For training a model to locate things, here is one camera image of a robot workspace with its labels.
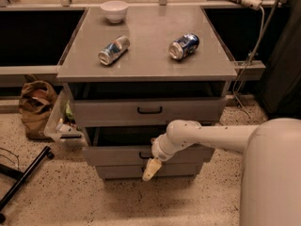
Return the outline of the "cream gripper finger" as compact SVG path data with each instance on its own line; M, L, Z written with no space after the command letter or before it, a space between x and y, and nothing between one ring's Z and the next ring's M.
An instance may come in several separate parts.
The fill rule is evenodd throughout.
M143 172L142 180L148 182L162 167L162 162L157 158L150 158Z

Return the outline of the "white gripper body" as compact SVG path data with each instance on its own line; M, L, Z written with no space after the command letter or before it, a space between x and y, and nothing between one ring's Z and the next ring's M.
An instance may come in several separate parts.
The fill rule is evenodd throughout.
M155 159L166 162L174 156L176 151L167 134L163 134L152 141L151 153Z

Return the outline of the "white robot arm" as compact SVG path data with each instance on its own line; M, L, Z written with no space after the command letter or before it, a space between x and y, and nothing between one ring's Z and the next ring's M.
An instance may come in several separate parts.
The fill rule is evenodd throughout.
M175 153L195 144L243 156L240 226L301 226L300 120L234 126L172 121L152 142L143 179L150 180Z

